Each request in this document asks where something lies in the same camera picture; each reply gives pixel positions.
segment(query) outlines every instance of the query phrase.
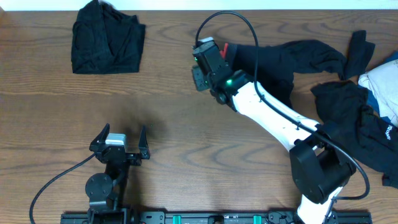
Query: black cable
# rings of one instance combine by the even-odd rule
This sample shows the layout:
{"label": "black cable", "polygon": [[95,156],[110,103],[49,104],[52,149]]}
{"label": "black cable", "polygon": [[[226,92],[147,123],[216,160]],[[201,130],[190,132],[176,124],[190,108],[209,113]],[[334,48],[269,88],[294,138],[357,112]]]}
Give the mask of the black cable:
{"label": "black cable", "polygon": [[254,43],[256,45],[256,59],[254,61],[254,88],[256,89],[256,93],[257,95],[259,95],[260,100],[263,101],[267,106],[269,106],[271,109],[273,109],[276,113],[278,113],[279,115],[281,115],[283,118],[287,119],[288,121],[290,121],[291,123],[293,123],[294,125],[297,126],[297,128],[302,128],[304,131],[313,134],[315,137],[317,137],[318,139],[320,139],[321,141],[327,143],[329,146],[335,148],[337,151],[340,151],[344,156],[346,156],[353,164],[354,166],[359,170],[359,172],[361,173],[361,175],[363,176],[363,179],[365,181],[365,192],[360,195],[360,196],[355,196],[355,197],[333,197],[332,200],[360,200],[362,198],[365,198],[366,196],[368,196],[369,191],[370,191],[370,184],[369,184],[369,179],[368,176],[366,175],[365,171],[362,169],[362,167],[349,155],[347,154],[344,150],[342,150],[341,147],[339,147],[338,143],[333,142],[325,137],[323,137],[321,134],[318,134],[315,131],[312,131],[310,128],[304,126],[300,121],[296,121],[293,118],[291,118],[290,116],[286,115],[285,113],[281,112],[280,110],[278,110],[274,105],[272,105],[270,102],[268,102],[265,98],[264,95],[262,95],[258,89],[257,86],[257,69],[258,69],[258,63],[259,63],[259,42],[257,39],[257,35],[256,32],[254,31],[253,26],[251,25],[251,23],[242,15],[240,15],[237,12],[234,11],[220,11],[220,12],[216,12],[213,15],[211,15],[209,18],[207,18],[199,27],[198,32],[195,36],[195,44],[198,45],[198,38],[199,38],[199,33],[201,31],[201,29],[203,28],[203,26],[213,17],[221,15],[221,14],[231,14],[231,15],[235,15],[238,16],[239,18],[241,18],[250,28],[250,31],[253,35],[254,38]]}
{"label": "black cable", "polygon": [[53,179],[51,179],[48,183],[46,183],[40,190],[39,192],[37,192],[35,198],[33,199],[31,205],[30,205],[30,209],[29,209],[29,218],[30,218],[30,223],[31,224],[36,224],[35,220],[33,219],[33,208],[35,206],[35,203],[37,201],[37,199],[39,198],[40,194],[43,193],[43,191],[50,185],[52,184],[54,181],[56,181],[58,178],[62,177],[63,175],[69,173],[70,171],[76,169],[77,167],[80,167],[81,165],[85,164],[87,161],[89,161],[90,159],[92,159],[95,156],[95,153],[92,154],[91,156],[89,156],[87,159],[81,161],[79,164],[74,165],[73,167],[63,171],[61,174],[56,175]]}

